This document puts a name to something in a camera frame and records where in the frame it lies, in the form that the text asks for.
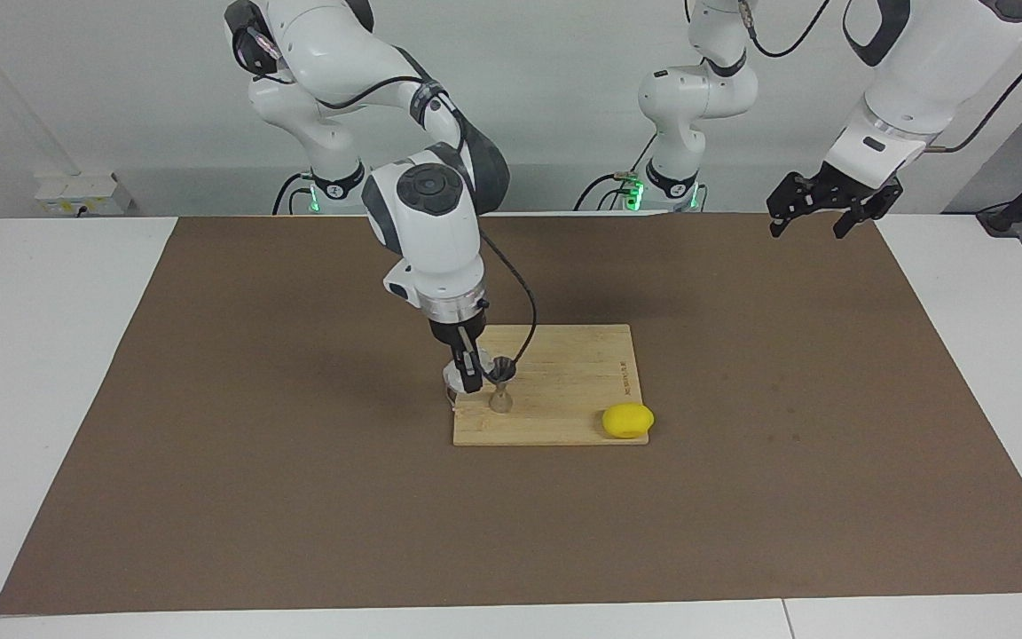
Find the lemon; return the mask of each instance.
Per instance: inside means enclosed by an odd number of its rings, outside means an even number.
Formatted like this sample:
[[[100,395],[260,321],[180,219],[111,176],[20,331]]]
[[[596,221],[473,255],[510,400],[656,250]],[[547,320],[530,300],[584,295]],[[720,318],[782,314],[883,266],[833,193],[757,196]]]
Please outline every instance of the lemon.
[[[653,427],[653,412],[642,404],[619,404],[602,415],[605,432],[617,440],[637,440]]]

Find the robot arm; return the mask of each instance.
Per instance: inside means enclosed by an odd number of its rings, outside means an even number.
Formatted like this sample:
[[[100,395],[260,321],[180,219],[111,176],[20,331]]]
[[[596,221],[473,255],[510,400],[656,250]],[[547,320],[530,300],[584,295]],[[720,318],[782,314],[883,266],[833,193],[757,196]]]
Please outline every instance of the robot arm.
[[[877,33],[850,47],[877,69],[875,84],[855,106],[815,178],[791,173],[768,198],[772,234],[795,218],[843,210],[839,238],[867,219],[881,219],[900,197],[897,171],[929,148],[958,107],[976,96],[1022,44],[1022,0],[878,0]]]
[[[658,71],[642,82],[638,103],[656,126],[642,175],[646,208],[679,211],[692,203],[705,149],[698,121],[747,112],[758,94],[737,0],[698,0],[689,40],[701,54],[699,64]]]
[[[487,367],[475,340],[487,301],[477,216],[507,193],[499,149],[413,57],[370,33],[367,0],[268,0],[263,8],[238,0],[226,19],[236,59],[259,78],[256,108],[304,143],[315,173],[333,177],[328,186],[349,177],[341,197],[361,189],[373,233],[401,258],[386,290],[420,309],[451,347],[457,390],[478,392]],[[329,118],[367,104],[406,110],[434,143],[347,187],[365,171]]]

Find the white table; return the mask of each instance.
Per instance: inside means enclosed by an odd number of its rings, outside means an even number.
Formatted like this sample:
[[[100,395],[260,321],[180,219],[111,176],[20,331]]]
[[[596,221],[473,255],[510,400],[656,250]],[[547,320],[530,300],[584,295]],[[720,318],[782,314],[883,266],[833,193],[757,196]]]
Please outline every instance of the white table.
[[[0,221],[0,588],[174,224]],[[1022,246],[974,219],[879,226],[1022,473]],[[12,618],[0,636],[1007,639],[1022,594]]]

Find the brown table surface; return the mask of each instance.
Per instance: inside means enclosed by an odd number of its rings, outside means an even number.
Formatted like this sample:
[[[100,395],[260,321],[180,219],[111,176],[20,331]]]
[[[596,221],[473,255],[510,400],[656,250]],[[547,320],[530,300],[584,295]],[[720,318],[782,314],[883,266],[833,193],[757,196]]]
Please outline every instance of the brown table surface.
[[[1021,477],[875,227],[483,225],[544,323],[633,326],[649,446],[454,448],[364,219],[183,219],[0,614],[1022,591]]]

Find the white electrical box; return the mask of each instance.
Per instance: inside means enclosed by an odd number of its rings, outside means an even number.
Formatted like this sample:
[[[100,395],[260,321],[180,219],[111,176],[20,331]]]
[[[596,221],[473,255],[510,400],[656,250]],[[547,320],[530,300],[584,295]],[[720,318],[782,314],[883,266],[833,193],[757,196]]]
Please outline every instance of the white electrical box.
[[[57,218],[129,214],[133,198],[113,175],[40,178],[34,195],[43,215]]]

